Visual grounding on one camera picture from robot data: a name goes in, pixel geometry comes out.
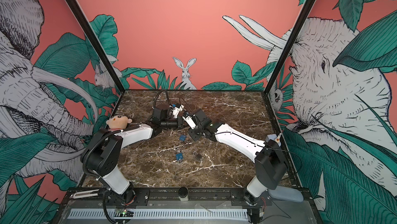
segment pink wall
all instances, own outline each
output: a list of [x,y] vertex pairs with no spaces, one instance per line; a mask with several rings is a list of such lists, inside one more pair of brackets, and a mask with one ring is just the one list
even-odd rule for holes
[[[165,70],[171,79],[181,69],[172,57],[189,69],[191,82],[200,89],[215,81],[235,83],[231,69],[237,60],[262,68],[269,51],[246,41],[225,20],[245,15],[266,26],[277,36],[292,28],[300,11],[299,0],[78,0],[89,21],[97,15],[112,15],[118,32],[119,70],[127,67]],[[128,79],[130,88],[143,87]]]

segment black bottle cap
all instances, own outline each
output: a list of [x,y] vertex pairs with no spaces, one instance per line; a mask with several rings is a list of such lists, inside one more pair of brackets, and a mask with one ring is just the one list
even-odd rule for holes
[[178,195],[179,195],[179,197],[181,197],[181,198],[185,198],[185,197],[187,196],[187,192],[188,192],[188,190],[187,190],[186,187],[181,187],[181,188],[179,188],[179,190],[178,190]]

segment plush toy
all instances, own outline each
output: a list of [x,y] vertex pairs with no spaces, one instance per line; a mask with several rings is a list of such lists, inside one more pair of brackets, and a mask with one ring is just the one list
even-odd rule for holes
[[128,123],[131,123],[132,120],[126,116],[117,115],[106,121],[106,124],[109,126],[109,131],[116,131],[125,129]]

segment marble tabletop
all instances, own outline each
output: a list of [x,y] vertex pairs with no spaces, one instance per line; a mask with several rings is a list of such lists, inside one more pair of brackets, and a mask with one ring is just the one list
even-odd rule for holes
[[[116,113],[130,117],[133,124],[141,123],[151,115],[156,94],[127,91]],[[169,97],[171,103],[182,97],[193,111],[201,108],[212,120],[223,120],[255,139],[274,133],[261,92],[169,91]],[[164,103],[165,94],[159,99],[158,104]],[[240,152],[205,138],[195,142],[187,131],[163,130],[150,140],[123,148],[118,167],[135,187],[245,187],[255,176],[255,164]],[[181,135],[187,136],[185,141],[179,139]],[[182,162],[176,161],[177,149],[183,154]],[[194,151],[202,155],[201,161],[193,156]],[[291,183],[284,180],[280,185]],[[87,177],[82,186],[102,185]]]

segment robotic arm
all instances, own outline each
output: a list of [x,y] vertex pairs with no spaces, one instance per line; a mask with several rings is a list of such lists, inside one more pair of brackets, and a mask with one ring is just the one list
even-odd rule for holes
[[[182,116],[178,117],[182,110],[183,105],[180,104],[173,104],[172,107],[154,106],[150,121],[114,134],[110,134],[106,129],[99,130],[82,154],[81,161],[86,162],[87,168],[97,174],[97,180],[107,189],[111,189],[121,202],[131,202],[135,196],[133,186],[117,166],[121,148],[153,138],[161,133],[163,128],[182,129],[187,127],[186,122],[190,126],[189,136],[194,141],[205,137],[214,142],[227,144],[255,163],[256,176],[246,187],[248,202],[256,202],[265,190],[277,187],[288,169],[288,163],[277,142],[257,140],[233,129],[223,121],[212,121],[201,109],[194,113],[184,111]],[[102,142],[106,142],[103,149],[95,145]]]

